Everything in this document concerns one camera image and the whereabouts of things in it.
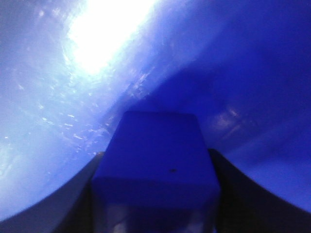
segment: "dark curved edge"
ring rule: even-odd
[[[259,186],[218,151],[208,151],[222,188],[218,233],[311,233],[310,213]]]
[[[30,208],[0,222],[0,233],[86,233],[91,229],[89,181],[103,153]]]

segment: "blue rectangular object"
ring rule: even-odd
[[[125,113],[92,187],[109,233],[211,229],[220,193],[195,116],[173,113]]]

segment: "curved blue surface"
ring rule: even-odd
[[[105,150],[127,110],[195,114],[207,147],[311,212],[309,1],[158,3],[97,73],[70,34],[85,5],[0,3],[0,220]]]

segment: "blue plastic wall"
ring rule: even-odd
[[[97,75],[68,55],[82,8],[0,3],[0,219],[105,150],[127,110],[195,114],[207,147],[311,212],[310,1],[164,1]]]

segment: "white highlight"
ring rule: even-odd
[[[144,22],[156,0],[89,0],[70,28],[75,62],[98,73]]]

